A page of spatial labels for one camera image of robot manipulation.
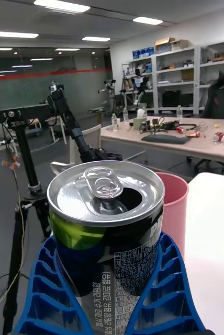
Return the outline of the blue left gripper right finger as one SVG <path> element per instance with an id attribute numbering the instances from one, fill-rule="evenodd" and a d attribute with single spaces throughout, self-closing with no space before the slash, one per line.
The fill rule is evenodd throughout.
<path id="1" fill-rule="evenodd" d="M 156 269 L 133 310 L 125 333 L 190 334 L 204 330 L 181 253 L 172 238 L 161 233 Z"/>

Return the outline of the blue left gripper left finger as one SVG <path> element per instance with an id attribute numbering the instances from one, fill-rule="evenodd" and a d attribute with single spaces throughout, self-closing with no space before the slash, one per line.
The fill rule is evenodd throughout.
<path id="1" fill-rule="evenodd" d="M 33 264 L 17 334 L 93 334 L 78 301 L 63 278 L 49 237 Z"/>

